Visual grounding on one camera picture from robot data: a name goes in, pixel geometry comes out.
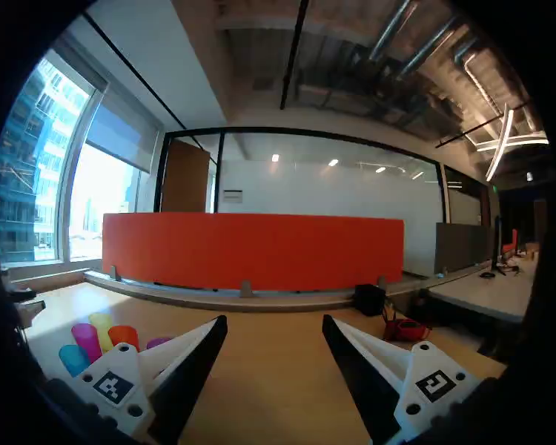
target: purple cup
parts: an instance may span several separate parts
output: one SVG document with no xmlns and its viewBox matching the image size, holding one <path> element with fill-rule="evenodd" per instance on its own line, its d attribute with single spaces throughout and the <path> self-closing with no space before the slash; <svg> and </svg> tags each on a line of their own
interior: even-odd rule
<svg viewBox="0 0 556 445">
<path fill-rule="evenodd" d="M 151 341 L 146 343 L 146 349 L 152 349 L 155 346 L 162 345 L 163 343 L 166 343 L 166 342 L 168 342 L 169 340 L 172 340 L 172 339 L 173 339 L 172 337 L 153 338 Z"/>
<path fill-rule="evenodd" d="M 99 336 L 95 326 L 89 323 L 76 324 L 72 326 L 72 335 L 76 343 L 87 352 L 91 363 L 95 363 L 102 356 Z"/>
</svg>

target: glass office wall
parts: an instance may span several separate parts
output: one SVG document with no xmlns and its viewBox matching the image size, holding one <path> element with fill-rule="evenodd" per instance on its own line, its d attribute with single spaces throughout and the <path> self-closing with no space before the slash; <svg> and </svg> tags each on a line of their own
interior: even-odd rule
<svg viewBox="0 0 556 445">
<path fill-rule="evenodd" d="M 433 274 L 436 224 L 443 221 L 436 164 L 323 137 L 234 136 L 236 146 L 222 156 L 219 212 L 400 219 L 404 270 Z"/>
<path fill-rule="evenodd" d="M 488 187 L 466 175 L 445 167 L 451 223 L 490 225 Z"/>
</svg>

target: desk divider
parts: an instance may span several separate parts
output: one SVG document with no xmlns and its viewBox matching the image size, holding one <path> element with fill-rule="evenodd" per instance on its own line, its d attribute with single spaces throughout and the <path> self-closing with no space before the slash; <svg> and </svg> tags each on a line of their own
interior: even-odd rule
<svg viewBox="0 0 556 445">
<path fill-rule="evenodd" d="M 106 214 L 123 278 L 203 289 L 315 291 L 400 281 L 403 221 L 280 214 Z"/>
</svg>

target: white desk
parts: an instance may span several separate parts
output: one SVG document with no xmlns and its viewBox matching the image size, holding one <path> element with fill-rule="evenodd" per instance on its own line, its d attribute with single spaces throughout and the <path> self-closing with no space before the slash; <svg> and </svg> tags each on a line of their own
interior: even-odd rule
<svg viewBox="0 0 556 445">
<path fill-rule="evenodd" d="M 483 271 L 479 271 L 431 287 L 429 291 L 433 297 L 447 303 L 498 320 L 520 323 L 529 304 L 537 261 L 516 257 L 514 261 L 521 268 L 517 276 L 514 272 L 507 272 L 506 276 L 495 272 L 496 277 L 487 280 L 480 278 Z"/>
</svg>

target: glass wall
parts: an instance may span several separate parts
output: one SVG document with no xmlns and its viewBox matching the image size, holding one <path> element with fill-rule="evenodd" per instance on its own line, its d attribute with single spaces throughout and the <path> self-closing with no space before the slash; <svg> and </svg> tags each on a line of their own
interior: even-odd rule
<svg viewBox="0 0 556 445">
<path fill-rule="evenodd" d="M 490 225 L 488 187 L 466 175 L 445 167 L 451 223 Z"/>
<path fill-rule="evenodd" d="M 322 137 L 237 136 L 238 147 L 223 151 L 219 212 L 400 219 L 404 270 L 433 275 L 443 221 L 436 164 Z"/>
<path fill-rule="evenodd" d="M 31 73 L 0 137 L 0 261 L 56 259 L 64 159 L 93 89 L 46 59 Z"/>
<path fill-rule="evenodd" d="M 103 215 L 136 210 L 140 171 L 89 144 L 80 151 L 70 201 L 70 258 L 101 258 Z"/>
</svg>

